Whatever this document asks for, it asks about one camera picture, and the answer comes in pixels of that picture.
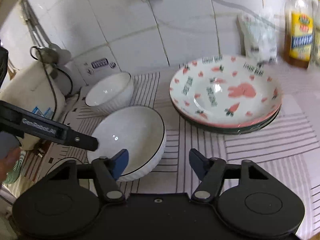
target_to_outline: bowl rim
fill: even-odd
[[[161,119],[161,122],[162,122],[163,134],[162,134],[161,143],[159,144],[159,146],[158,146],[157,150],[155,151],[155,153],[149,158],[149,160],[146,161],[146,162],[145,162],[143,165],[141,165],[139,168],[135,169],[134,171],[130,171],[129,173],[123,174],[123,175],[121,175],[120,177],[123,177],[123,176],[126,176],[126,175],[130,175],[130,174],[132,174],[132,173],[140,170],[140,169],[141,169],[142,167],[144,167],[145,165],[147,165],[147,163],[149,163],[149,162],[153,159],[153,157],[158,153],[160,147],[162,146],[162,144],[163,144],[163,142],[164,142],[164,135],[165,135],[165,125],[164,125],[164,121],[163,121],[162,116],[158,113],[158,111],[156,111],[155,109],[151,108],[150,106],[127,106],[127,107],[125,107],[125,108],[122,108],[121,110],[126,109],[126,108],[130,108],[130,107],[145,107],[145,108],[149,108],[149,109],[153,110],[154,112],[156,112],[156,113],[160,116],[160,119]]]
[[[110,102],[110,101],[113,100],[116,96],[118,96],[119,94],[121,94],[121,93],[127,88],[127,86],[129,85],[129,83],[130,83],[130,81],[131,81],[131,79],[132,79],[131,74],[130,74],[129,72],[127,72],[127,71],[121,71],[121,72],[119,72],[119,73],[114,73],[114,74],[112,74],[112,75],[110,75],[110,76],[107,76],[107,77],[101,79],[98,83],[96,83],[96,84],[89,90],[89,92],[87,93],[87,95],[85,96],[84,103],[86,104],[86,106],[95,107],[95,106],[90,106],[90,105],[87,104],[87,96],[88,96],[88,94],[90,93],[90,91],[91,91],[95,86],[97,86],[100,82],[102,82],[102,81],[105,80],[106,78],[110,78],[110,77],[112,77],[112,76],[119,75],[119,74],[123,74],[123,73],[128,73],[128,74],[129,74],[129,77],[130,77],[130,78],[129,78],[128,83],[127,83],[118,93],[116,93],[112,98],[110,98],[109,100],[107,100],[107,101],[105,101],[105,102],[103,102],[103,103],[101,103],[101,104],[98,104],[98,105],[96,105],[96,106],[101,106],[101,105],[103,105],[103,104],[105,104],[105,103],[107,103],[107,102]]]

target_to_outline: green mesh cloth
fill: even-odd
[[[26,152],[21,151],[19,160],[14,165],[13,170],[7,173],[7,178],[3,181],[3,184],[12,184],[19,178],[25,156]]]

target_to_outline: bottle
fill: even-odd
[[[309,66],[312,16],[312,6],[308,0],[288,0],[285,4],[284,60],[292,66]]]
[[[312,61],[320,66],[320,0],[318,0],[318,10],[314,17],[315,35],[312,53]]]

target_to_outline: table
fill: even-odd
[[[134,94],[130,105],[150,106],[164,119],[167,143],[163,158],[143,178],[118,182],[128,196],[132,193],[180,193],[189,195],[199,179],[188,163],[188,152],[198,149],[207,158],[219,157],[239,164],[242,159],[256,162],[303,201],[305,218],[297,232],[309,239],[320,232],[320,70],[291,68],[279,62],[265,66],[276,72],[284,97],[278,117],[260,131],[244,135],[220,135],[196,128],[175,111],[170,101],[169,84],[179,67],[134,76]],[[85,134],[92,134],[105,116],[95,114],[84,103],[90,87],[83,87],[75,104],[66,111],[63,123]],[[68,159],[87,163],[86,151],[52,143],[41,160],[37,181]],[[236,186],[237,180],[225,181],[223,190]],[[81,181],[94,191],[92,181]]]

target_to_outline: white bowl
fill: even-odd
[[[130,104],[133,80],[128,72],[113,74],[92,87],[85,103],[95,112],[111,114]]]
[[[89,163],[100,156],[112,158],[121,149],[129,152],[129,163],[120,181],[143,177],[156,167],[162,158],[166,133],[162,117],[146,106],[131,106],[105,118],[94,130],[99,141],[95,152],[87,152]]]

